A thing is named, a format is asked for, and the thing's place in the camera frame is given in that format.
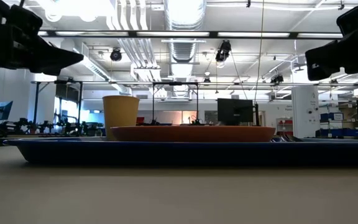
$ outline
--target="wire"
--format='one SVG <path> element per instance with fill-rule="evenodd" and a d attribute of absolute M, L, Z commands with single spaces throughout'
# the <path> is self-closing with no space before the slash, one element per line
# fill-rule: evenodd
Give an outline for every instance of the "wire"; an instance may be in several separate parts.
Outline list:
<path fill-rule="evenodd" d="M 234 60 L 233 52 L 230 51 L 230 53 L 231 53 L 231 57 L 233 58 L 234 68 L 236 69 L 237 77 L 239 78 L 239 81 L 241 83 L 242 91 L 244 92 L 244 96 L 246 96 L 246 99 L 248 100 L 246 91 L 244 90 L 244 87 L 242 86 L 242 81 L 241 81 L 241 78 L 240 78 L 240 75 L 239 75 L 239 71 L 237 70 L 237 65 L 236 65 L 236 61 Z"/>
<path fill-rule="evenodd" d="M 258 57 L 258 78 L 256 79 L 256 89 L 255 89 L 255 103 L 256 103 L 256 94 L 258 91 L 258 84 L 259 84 L 259 75 L 260 75 L 260 58 L 262 55 L 262 36 L 263 36 L 263 31 L 264 31 L 264 14 L 265 14 L 265 0 L 263 0 L 262 2 L 262 24 L 261 24 L 261 28 L 260 28 L 260 45 L 259 45 L 259 57 Z"/>
<path fill-rule="evenodd" d="M 216 70 L 216 93 L 218 93 L 218 62 L 215 62 L 215 70 Z"/>
<path fill-rule="evenodd" d="M 23 6 L 24 6 L 24 2 L 25 2 L 25 0 L 21 0 L 19 6 L 20 6 L 20 7 L 23 7 Z"/>

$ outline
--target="paper cup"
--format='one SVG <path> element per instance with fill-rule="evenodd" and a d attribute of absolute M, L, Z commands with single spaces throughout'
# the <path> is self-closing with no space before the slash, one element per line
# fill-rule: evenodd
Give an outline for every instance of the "paper cup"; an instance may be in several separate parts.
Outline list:
<path fill-rule="evenodd" d="M 103 97 L 104 127 L 108 141 L 116 141 L 112 127 L 135 126 L 139 99 L 132 96 Z"/>

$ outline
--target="ceiling light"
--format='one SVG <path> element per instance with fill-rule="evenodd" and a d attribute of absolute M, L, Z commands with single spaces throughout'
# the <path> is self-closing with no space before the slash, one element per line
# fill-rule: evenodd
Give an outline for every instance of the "ceiling light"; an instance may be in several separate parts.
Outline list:
<path fill-rule="evenodd" d="M 164 36 L 164 37 L 207 37 L 209 32 L 189 32 L 189 31 L 171 31 L 171 32 L 150 32 L 150 31 L 138 31 L 139 37 L 144 36 Z"/>
<path fill-rule="evenodd" d="M 206 43 L 206 41 L 205 40 L 168 39 L 168 40 L 161 40 L 161 43 L 195 44 L 195 43 Z"/>
<path fill-rule="evenodd" d="M 152 85 L 152 82 L 114 82 L 120 85 Z"/>
<path fill-rule="evenodd" d="M 38 32 L 38 36 L 48 36 L 48 32 L 47 31 L 39 31 Z"/>
<path fill-rule="evenodd" d="M 218 32 L 218 37 L 289 37 L 290 33 L 284 32 Z"/>
<path fill-rule="evenodd" d="M 300 33 L 299 38 L 342 38 L 342 34 L 325 34 L 325 33 Z"/>
<path fill-rule="evenodd" d="M 59 36 L 76 36 L 76 35 L 81 35 L 81 36 L 101 36 L 104 35 L 106 37 L 109 36 L 128 36 L 128 32 L 122 32 L 122 31 L 109 31 L 109 32 L 98 32 L 98 31 L 56 31 L 56 35 Z"/>

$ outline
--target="red object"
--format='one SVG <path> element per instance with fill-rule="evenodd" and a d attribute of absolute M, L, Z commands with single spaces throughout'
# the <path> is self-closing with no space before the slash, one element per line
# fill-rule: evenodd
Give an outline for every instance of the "red object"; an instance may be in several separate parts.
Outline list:
<path fill-rule="evenodd" d="M 111 131 L 118 141 L 145 142 L 269 142 L 271 127 L 252 126 L 131 126 Z"/>
<path fill-rule="evenodd" d="M 144 123 L 144 117 L 137 117 L 136 118 L 136 123 L 137 124 L 143 124 Z"/>
<path fill-rule="evenodd" d="M 280 121 L 279 124 L 292 124 L 292 120 Z"/>

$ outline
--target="table surface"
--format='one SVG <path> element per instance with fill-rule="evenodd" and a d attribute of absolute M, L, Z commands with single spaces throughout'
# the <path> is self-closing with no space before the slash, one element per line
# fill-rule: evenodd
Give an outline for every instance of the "table surface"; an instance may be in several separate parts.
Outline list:
<path fill-rule="evenodd" d="M 0 223 L 355 224 L 358 169 L 45 167 L 0 147 Z"/>

